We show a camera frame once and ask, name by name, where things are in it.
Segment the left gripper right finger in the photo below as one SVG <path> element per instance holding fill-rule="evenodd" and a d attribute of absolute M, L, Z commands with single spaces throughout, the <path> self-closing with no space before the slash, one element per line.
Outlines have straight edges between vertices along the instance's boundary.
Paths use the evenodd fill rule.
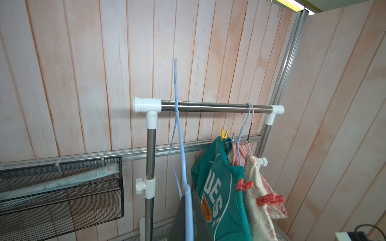
<path fill-rule="evenodd" d="M 204 212 L 201 208 L 199 196 L 192 194 L 193 220 L 194 220 L 194 241 L 211 241 L 211 233 L 207 227 Z"/>

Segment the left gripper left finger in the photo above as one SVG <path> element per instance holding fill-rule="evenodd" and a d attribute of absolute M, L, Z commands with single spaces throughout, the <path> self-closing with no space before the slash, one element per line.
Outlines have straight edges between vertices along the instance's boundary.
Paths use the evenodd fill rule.
<path fill-rule="evenodd" d="M 168 234 L 168 241 L 186 240 L 186 196 L 183 195 L 179 208 L 173 220 L 172 228 Z"/>

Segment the light blue hanger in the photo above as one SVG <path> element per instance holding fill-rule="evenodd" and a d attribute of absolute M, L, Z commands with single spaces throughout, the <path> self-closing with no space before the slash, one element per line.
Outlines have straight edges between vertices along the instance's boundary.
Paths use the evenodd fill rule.
<path fill-rule="evenodd" d="M 250 116 L 250 113 L 251 113 L 251 109 L 252 109 L 252 105 L 250 103 L 247 103 L 247 106 L 248 106 L 248 114 L 247 114 L 247 117 L 245 119 L 245 122 L 240 130 L 240 134 L 238 136 L 238 139 L 237 139 L 237 142 L 236 142 L 236 152 L 237 152 L 237 157 L 238 157 L 238 163 L 239 163 L 239 166 L 241 165 L 241 154 L 240 154 L 240 141 L 241 141 L 241 136 L 243 134 L 243 131 L 245 129 L 245 126 L 246 126 L 246 123 L 249 119 L 249 116 Z"/>
<path fill-rule="evenodd" d="M 187 172 L 186 172 L 186 156 L 184 142 L 182 138 L 182 129 L 181 129 L 181 120 L 179 112 L 179 94 L 178 94 L 178 74 L 177 74 L 177 59 L 174 60 L 174 88 L 175 88 L 175 130 L 179 132 L 179 144 L 181 151 L 181 163 L 182 163 L 182 184 L 185 197 L 185 240 L 193 241 L 194 240 L 194 216 L 193 216 L 193 202 L 192 202 L 192 192 L 191 187 L 187 181 Z"/>

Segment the green jacket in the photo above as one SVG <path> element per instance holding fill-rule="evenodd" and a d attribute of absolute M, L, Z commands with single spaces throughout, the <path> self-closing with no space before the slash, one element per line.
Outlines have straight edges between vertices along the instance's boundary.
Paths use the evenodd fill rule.
<path fill-rule="evenodd" d="M 213 241 L 250 241 L 243 191 L 236 188 L 244 178 L 242 166 L 232 166 L 230 138 L 217 137 L 191 169 L 206 225 Z"/>

